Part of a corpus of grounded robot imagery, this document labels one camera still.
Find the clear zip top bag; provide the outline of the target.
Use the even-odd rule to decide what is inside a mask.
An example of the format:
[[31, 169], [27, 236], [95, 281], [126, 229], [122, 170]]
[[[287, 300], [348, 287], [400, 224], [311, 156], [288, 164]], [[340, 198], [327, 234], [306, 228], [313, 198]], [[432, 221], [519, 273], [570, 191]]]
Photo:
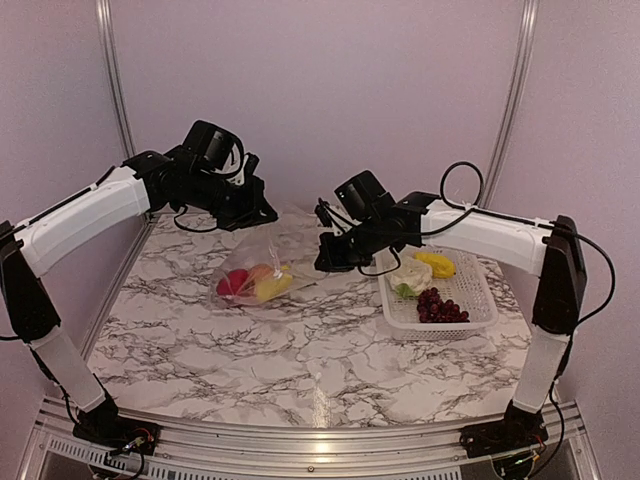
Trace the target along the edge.
[[260, 306], [324, 279], [314, 268], [321, 232], [315, 215], [284, 205], [275, 222], [252, 228], [214, 269], [209, 303]]

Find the red bell pepper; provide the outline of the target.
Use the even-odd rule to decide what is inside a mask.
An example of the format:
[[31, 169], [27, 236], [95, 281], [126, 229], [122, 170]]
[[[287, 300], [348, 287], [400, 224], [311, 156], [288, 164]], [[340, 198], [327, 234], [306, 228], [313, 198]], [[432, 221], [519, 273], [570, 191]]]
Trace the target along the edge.
[[249, 286], [249, 272], [245, 269], [228, 271], [216, 285], [219, 296], [235, 296], [244, 292]]

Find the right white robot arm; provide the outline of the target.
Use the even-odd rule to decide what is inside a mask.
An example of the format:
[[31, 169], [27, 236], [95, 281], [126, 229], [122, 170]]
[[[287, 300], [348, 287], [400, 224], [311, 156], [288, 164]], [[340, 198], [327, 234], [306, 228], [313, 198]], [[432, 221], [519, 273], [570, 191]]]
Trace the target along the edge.
[[395, 202], [387, 194], [341, 198], [355, 219], [350, 229], [319, 237], [314, 266], [326, 273], [371, 264], [390, 247], [438, 246], [513, 266], [538, 278], [532, 339], [521, 378], [503, 417], [466, 426], [461, 446], [470, 458], [494, 456], [546, 441], [542, 407], [568, 359], [586, 288], [586, 267], [572, 219], [552, 222], [456, 209], [434, 194], [412, 192]]

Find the white cauliflower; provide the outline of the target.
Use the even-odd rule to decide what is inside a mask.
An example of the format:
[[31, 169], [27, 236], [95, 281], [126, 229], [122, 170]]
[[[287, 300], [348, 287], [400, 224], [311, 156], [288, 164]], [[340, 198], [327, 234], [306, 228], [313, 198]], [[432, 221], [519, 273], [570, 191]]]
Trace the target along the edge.
[[400, 266], [386, 275], [392, 291], [400, 298], [416, 298], [430, 287], [433, 269], [410, 256], [401, 258]]

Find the white plastic basket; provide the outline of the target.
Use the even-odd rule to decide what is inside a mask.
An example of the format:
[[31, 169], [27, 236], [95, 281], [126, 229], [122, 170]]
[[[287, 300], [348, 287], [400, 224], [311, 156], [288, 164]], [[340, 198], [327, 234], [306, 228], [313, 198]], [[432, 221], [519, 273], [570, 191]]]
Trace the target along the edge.
[[398, 341], [461, 340], [494, 325], [498, 311], [477, 258], [409, 248], [376, 256], [384, 319]]

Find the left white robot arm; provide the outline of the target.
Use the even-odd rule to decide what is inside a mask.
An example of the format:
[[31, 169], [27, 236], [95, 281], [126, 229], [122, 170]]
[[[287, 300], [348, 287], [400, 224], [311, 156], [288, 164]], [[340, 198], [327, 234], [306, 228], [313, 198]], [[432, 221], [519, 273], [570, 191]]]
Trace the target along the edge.
[[220, 230], [271, 223], [278, 214], [255, 176], [259, 159], [234, 147], [223, 164], [182, 147], [143, 152], [39, 215], [1, 226], [1, 292], [16, 339], [41, 370], [75, 403], [75, 436], [106, 446], [132, 440], [151, 425], [120, 416], [115, 401], [61, 327], [41, 279], [59, 260], [112, 226], [157, 212], [189, 207], [208, 212]]

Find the orange pumpkin toy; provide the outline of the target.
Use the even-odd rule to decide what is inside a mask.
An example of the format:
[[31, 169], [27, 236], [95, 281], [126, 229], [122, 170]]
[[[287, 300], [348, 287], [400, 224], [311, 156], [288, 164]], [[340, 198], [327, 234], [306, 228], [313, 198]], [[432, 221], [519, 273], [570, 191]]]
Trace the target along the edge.
[[274, 277], [275, 269], [269, 264], [257, 264], [248, 270], [249, 279], [253, 282], [260, 282]]

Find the yellow lemon toy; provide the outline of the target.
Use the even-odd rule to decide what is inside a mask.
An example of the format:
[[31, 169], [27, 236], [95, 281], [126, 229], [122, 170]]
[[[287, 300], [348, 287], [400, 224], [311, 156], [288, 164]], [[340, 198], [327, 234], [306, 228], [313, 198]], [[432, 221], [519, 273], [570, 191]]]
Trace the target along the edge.
[[432, 276], [439, 279], [449, 279], [456, 274], [456, 266], [453, 261], [444, 255], [430, 252], [416, 252], [413, 257], [429, 265], [432, 269]]

